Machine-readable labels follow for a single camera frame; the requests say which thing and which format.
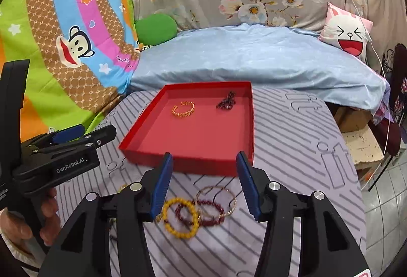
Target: human hand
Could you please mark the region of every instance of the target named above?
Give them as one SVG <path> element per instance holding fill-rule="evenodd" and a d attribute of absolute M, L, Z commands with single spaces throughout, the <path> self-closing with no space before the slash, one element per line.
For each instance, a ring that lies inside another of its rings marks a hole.
<path fill-rule="evenodd" d="M 58 236 L 61 230 L 60 218 L 56 214 L 58 204 L 55 197 L 56 189 L 49 189 L 48 197 L 41 204 L 41 211 L 46 220 L 45 226 L 40 230 L 39 234 L 46 246 L 51 246 L 54 243 L 56 236 Z M 17 247 L 29 253 L 24 245 L 24 240 L 30 239 L 33 233 L 31 228 L 22 219 L 10 214 L 5 209 L 0 216 L 0 228 Z"/>

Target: cartoon pillow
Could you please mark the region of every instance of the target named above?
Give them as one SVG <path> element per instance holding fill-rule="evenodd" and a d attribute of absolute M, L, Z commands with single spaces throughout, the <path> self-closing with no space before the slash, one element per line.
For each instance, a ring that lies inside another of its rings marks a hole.
<path fill-rule="evenodd" d="M 325 26 L 318 39 L 365 62 L 373 22 L 328 3 Z"/>

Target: metal screw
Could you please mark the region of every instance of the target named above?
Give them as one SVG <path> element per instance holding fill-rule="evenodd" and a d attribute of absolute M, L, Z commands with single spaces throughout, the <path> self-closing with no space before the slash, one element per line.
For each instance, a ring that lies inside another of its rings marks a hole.
<path fill-rule="evenodd" d="M 88 194 L 86 195 L 86 200 L 87 200 L 87 201 L 93 201 L 93 200 L 95 200 L 96 198 L 97 198 L 97 195 L 96 195 L 96 193 L 94 193 L 94 192 L 88 193 Z"/>
<path fill-rule="evenodd" d="M 279 183 L 277 183 L 277 182 L 270 182 L 269 183 L 269 188 L 271 190 L 277 191 L 277 190 L 280 189 L 280 187 L 281 187 L 281 185 Z"/>
<path fill-rule="evenodd" d="M 140 183 L 133 183 L 132 185 L 130 185 L 130 190 L 131 191 L 139 191 L 141 190 L 142 185 Z"/>
<path fill-rule="evenodd" d="M 314 192 L 314 197 L 318 200 L 322 200 L 325 198 L 325 194 L 323 194 L 321 191 L 316 191 Z"/>

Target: chair leg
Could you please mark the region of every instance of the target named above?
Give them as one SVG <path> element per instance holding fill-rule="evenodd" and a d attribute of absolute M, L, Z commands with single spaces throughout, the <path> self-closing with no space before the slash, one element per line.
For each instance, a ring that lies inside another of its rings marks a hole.
<path fill-rule="evenodd" d="M 368 192 L 370 192 L 371 189 L 373 189 L 373 187 L 376 185 L 377 181 L 380 179 L 381 175 L 384 173 L 384 171 L 387 169 L 387 166 L 390 164 L 391 160 L 393 159 L 393 157 L 391 156 L 390 159 L 388 160 L 388 162 L 386 163 L 386 165 L 384 166 L 383 170 L 380 172 L 378 178 L 376 181 L 373 182 L 372 186 L 369 188 Z"/>

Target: pink stripe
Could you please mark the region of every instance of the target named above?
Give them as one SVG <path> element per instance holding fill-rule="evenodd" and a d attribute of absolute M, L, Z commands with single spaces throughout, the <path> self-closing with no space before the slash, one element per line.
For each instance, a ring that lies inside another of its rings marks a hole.
<path fill-rule="evenodd" d="M 120 48 L 112 40 L 105 27 L 103 18 L 100 15 L 96 0 L 91 0 L 88 5 L 81 3 L 81 1 L 82 0 L 77 0 L 77 3 L 90 39 L 103 54 L 113 61 L 113 64 L 122 67 L 125 71 L 133 71 L 136 68 L 138 61 L 131 60 L 129 54 L 123 54 L 120 51 Z M 90 28 L 91 22 L 94 22 L 96 26 Z"/>

